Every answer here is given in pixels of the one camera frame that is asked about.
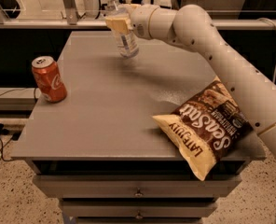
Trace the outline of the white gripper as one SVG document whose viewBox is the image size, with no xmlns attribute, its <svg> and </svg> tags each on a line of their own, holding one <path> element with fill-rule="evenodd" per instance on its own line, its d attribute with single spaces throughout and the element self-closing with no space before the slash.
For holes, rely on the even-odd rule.
<svg viewBox="0 0 276 224">
<path fill-rule="evenodd" d="M 111 30 L 125 35 L 129 34 L 133 30 L 137 37 L 150 40 L 150 19 L 154 11 L 158 9 L 159 6 L 125 4 L 124 7 L 127 9 L 128 13 L 131 14 L 131 19 L 129 17 L 107 17 L 105 19 L 106 26 Z"/>
</svg>

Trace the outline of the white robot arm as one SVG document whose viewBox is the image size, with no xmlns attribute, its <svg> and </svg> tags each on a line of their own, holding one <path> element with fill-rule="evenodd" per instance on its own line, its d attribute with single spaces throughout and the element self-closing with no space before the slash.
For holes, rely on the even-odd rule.
<svg viewBox="0 0 276 224">
<path fill-rule="evenodd" d="M 276 85 L 233 49 L 209 14 L 197 5 L 178 10 L 155 5 L 125 5 L 123 15 L 108 15 L 106 25 L 121 33 L 195 51 L 213 68 L 257 135 L 276 158 Z"/>
</svg>

